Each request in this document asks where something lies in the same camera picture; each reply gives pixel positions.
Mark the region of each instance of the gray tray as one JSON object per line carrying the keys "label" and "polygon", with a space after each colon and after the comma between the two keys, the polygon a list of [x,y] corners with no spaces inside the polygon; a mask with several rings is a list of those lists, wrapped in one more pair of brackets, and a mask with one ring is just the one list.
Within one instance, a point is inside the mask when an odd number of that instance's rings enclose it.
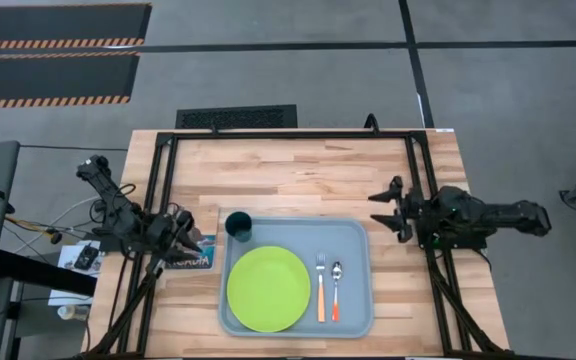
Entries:
{"label": "gray tray", "polygon": [[[304,262],[310,275],[310,302],[304,315],[290,328],[277,333],[260,333],[248,329],[228,306],[226,284],[232,267],[248,251],[260,246],[281,246]],[[317,321],[318,277],[315,256],[326,253],[324,294],[326,322]],[[327,217],[254,217],[252,238],[241,243],[226,239],[224,267],[219,294],[219,322],[231,335],[274,337],[357,338],[368,333],[374,319],[370,252],[366,231],[352,219]],[[333,280],[330,270],[341,261],[343,277],[339,280],[339,322],[333,322]]]}

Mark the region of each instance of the spoon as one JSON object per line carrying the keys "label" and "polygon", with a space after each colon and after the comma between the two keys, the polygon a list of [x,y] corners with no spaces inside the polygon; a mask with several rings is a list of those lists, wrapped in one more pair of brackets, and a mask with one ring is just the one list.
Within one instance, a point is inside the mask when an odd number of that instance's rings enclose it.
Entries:
{"label": "spoon", "polygon": [[335,297],[332,305],[332,321],[339,321],[339,304],[337,303],[337,288],[341,279],[341,263],[335,261],[332,265],[332,279],[335,280]]}

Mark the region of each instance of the fork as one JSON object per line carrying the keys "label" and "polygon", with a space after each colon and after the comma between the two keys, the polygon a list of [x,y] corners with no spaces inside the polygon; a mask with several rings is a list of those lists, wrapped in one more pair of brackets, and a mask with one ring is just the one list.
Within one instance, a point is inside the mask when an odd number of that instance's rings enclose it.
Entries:
{"label": "fork", "polygon": [[317,320],[326,321],[326,310],[324,308],[324,270],[326,270],[326,254],[317,253],[317,272],[319,272],[319,297],[317,300]]}

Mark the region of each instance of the floor mat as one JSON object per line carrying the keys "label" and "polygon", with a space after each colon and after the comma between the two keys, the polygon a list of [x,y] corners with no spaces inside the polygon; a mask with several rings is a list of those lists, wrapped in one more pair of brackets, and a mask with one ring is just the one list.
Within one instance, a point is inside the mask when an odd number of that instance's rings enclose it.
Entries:
{"label": "floor mat", "polygon": [[150,4],[0,7],[0,49],[139,45]]}
{"label": "floor mat", "polygon": [[177,110],[176,129],[296,128],[297,105]]}
{"label": "floor mat", "polygon": [[0,56],[0,108],[127,103],[139,54]]}

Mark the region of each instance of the green plate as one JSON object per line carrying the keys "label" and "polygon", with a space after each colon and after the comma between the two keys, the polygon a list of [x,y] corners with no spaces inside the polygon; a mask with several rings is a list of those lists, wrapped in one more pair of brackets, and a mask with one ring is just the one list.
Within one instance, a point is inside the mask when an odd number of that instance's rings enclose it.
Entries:
{"label": "green plate", "polygon": [[277,332],[297,322],[310,300],[310,276],[299,258],[277,246],[249,251],[233,266],[228,304],[249,329]]}

